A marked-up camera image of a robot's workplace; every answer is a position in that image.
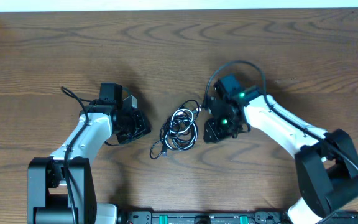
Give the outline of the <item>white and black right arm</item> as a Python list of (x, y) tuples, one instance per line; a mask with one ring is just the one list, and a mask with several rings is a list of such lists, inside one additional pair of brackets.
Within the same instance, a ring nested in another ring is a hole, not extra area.
[(243, 125), (277, 142), (295, 160), (300, 199), (285, 213), (289, 223), (358, 223), (358, 212), (341, 208), (358, 197), (358, 153), (345, 131), (328, 132), (298, 118), (258, 88), (216, 87), (204, 96), (212, 118), (205, 142), (235, 137)]

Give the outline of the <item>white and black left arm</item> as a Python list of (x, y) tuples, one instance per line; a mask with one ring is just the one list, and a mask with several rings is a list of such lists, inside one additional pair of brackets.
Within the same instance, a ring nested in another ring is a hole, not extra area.
[(103, 144), (116, 135), (120, 145), (150, 132), (140, 109), (89, 106), (68, 139), (27, 168), (28, 223), (120, 223), (116, 205), (98, 203), (91, 165)]

